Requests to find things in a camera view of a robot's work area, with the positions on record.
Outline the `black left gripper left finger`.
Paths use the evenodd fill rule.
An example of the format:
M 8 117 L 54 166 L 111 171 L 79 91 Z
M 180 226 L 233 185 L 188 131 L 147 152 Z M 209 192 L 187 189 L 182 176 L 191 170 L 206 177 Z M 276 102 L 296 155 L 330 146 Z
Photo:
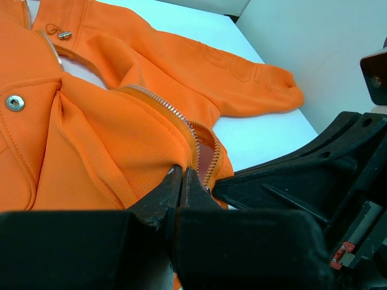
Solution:
M 172 289 L 165 230 L 183 172 L 126 210 L 1 214 L 2 289 Z

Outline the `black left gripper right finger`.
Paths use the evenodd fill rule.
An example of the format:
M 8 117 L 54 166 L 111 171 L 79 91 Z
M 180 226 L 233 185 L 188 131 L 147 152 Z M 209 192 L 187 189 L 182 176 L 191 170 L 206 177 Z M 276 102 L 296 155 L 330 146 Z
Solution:
M 183 289 L 333 289 L 322 231 L 299 210 L 226 210 L 183 175 L 175 220 Z

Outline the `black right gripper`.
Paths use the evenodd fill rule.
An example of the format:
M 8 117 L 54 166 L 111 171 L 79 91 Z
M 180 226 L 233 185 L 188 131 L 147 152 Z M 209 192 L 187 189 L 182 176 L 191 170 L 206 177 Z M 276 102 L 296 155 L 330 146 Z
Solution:
M 341 112 L 288 155 L 216 182 L 238 209 L 300 209 L 325 230 L 338 289 L 386 289 L 386 115 Z

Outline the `orange zip-up jacket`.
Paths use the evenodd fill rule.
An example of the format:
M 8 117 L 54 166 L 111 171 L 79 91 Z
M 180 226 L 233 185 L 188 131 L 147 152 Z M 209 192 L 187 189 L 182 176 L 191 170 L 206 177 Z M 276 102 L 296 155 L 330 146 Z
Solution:
M 302 106 L 293 75 L 152 28 L 99 1 L 1 2 L 1 210 L 123 210 L 174 165 L 213 150 L 204 184 L 233 175 L 212 128 Z

